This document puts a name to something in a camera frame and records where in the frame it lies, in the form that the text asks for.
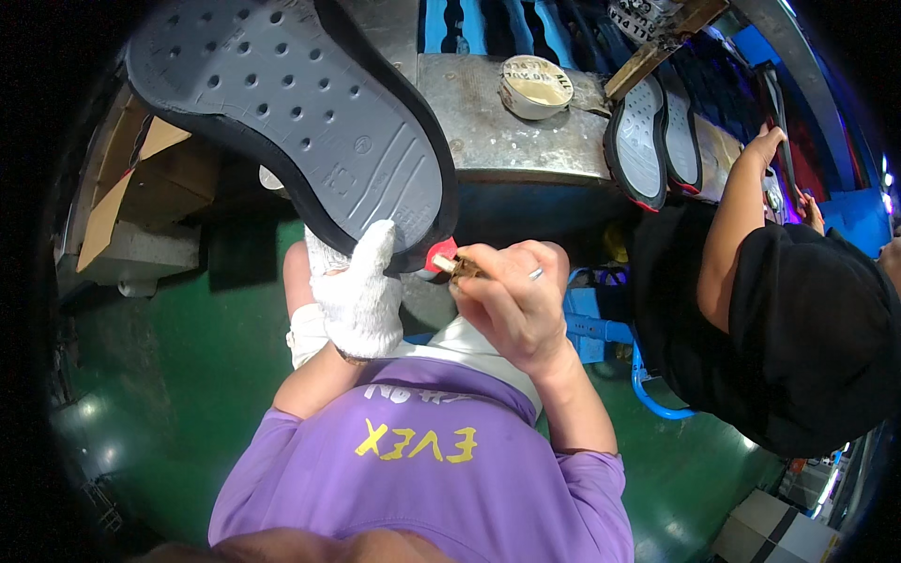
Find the gloved hand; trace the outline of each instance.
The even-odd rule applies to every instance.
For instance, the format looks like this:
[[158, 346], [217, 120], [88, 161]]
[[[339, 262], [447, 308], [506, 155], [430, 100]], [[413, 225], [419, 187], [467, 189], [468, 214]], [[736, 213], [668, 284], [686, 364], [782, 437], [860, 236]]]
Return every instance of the gloved hand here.
[[350, 258], [304, 230], [310, 287], [325, 312], [325, 333], [346, 356], [384, 358], [404, 337], [400, 280], [384, 274], [395, 243], [394, 222], [372, 223]]

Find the bracelet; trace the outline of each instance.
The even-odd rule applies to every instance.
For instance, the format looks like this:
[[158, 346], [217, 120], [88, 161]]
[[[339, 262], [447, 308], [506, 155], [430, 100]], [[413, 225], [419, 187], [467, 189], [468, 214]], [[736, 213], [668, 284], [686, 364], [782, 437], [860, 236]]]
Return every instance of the bracelet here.
[[350, 354], [346, 354], [344, 350], [338, 348], [337, 346], [335, 346], [335, 349], [338, 350], [338, 355], [341, 356], [341, 359], [351, 364], [352, 366], [365, 366], [370, 361], [372, 361], [372, 359], [370, 358], [356, 358], [354, 356], [351, 356]]

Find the black shoe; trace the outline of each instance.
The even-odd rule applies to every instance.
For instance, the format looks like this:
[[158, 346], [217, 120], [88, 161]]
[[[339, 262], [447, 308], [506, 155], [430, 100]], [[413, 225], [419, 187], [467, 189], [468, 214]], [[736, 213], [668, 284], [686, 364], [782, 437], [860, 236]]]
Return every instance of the black shoe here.
[[658, 211], [667, 196], [663, 160], [663, 89], [648, 75], [620, 100], [604, 133], [604, 156], [629, 199]]
[[691, 99], [682, 79], [667, 61], [660, 64], [657, 73], [666, 96], [663, 158], [667, 164], [669, 183], [689, 194], [700, 194], [703, 187], [701, 151], [697, 147]]
[[271, 170], [336, 250], [393, 219], [388, 268], [413, 271], [451, 236], [457, 181], [441, 126], [335, 0], [165, 4], [125, 60], [152, 112]]

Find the hand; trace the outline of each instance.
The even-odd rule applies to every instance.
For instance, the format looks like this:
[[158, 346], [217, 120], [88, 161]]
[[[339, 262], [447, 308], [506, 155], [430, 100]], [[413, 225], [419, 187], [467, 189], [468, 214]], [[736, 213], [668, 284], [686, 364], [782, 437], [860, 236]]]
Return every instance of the hand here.
[[767, 171], [767, 166], [772, 162], [773, 157], [776, 156], [776, 148], [782, 141], [787, 140], [788, 137], [779, 127], [773, 127], [771, 130], [764, 123], [760, 126], [760, 133], [745, 146], [736, 163], [741, 161], [749, 163], [749, 166], [759, 168], [760, 180], [762, 181], [763, 175]]
[[879, 258], [876, 261], [886, 270], [895, 290], [901, 295], [901, 237], [895, 237], [889, 244], [879, 249]]
[[[450, 292], [460, 314], [498, 353], [536, 384], [567, 366], [575, 352], [566, 337], [557, 253], [525, 241], [504, 250], [474, 244], [459, 248], [458, 255], [490, 276], [462, 277]], [[538, 268], [543, 274], [530, 279]]]
[[816, 200], [812, 195], [805, 194], [795, 186], [797, 192], [797, 201], [801, 204], [797, 208], [797, 214], [801, 215], [801, 219], [805, 225], [810, 225], [814, 231], [825, 236], [825, 222], [820, 208], [816, 204]]
[[383, 358], [404, 337], [400, 324], [401, 284], [384, 274], [395, 243], [395, 225], [376, 221], [348, 259], [305, 227], [310, 287], [325, 312], [325, 333], [347, 356]]

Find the white pants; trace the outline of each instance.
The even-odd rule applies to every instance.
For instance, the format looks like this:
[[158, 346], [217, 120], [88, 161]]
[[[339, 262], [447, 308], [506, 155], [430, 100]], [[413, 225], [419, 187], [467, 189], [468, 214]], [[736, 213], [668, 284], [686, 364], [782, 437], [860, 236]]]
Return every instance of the white pants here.
[[[306, 304], [294, 311], [291, 330], [285, 336], [291, 349], [294, 369], [304, 365], [328, 343], [325, 334], [325, 313], [318, 303]], [[388, 355], [390, 358], [431, 358], [462, 364], [518, 389], [532, 401], [535, 414], [542, 411], [542, 402], [532, 380], [524, 372], [497, 354], [497, 350], [485, 340], [463, 317], [457, 317], [435, 334], [428, 344], [419, 346], [403, 341]]]

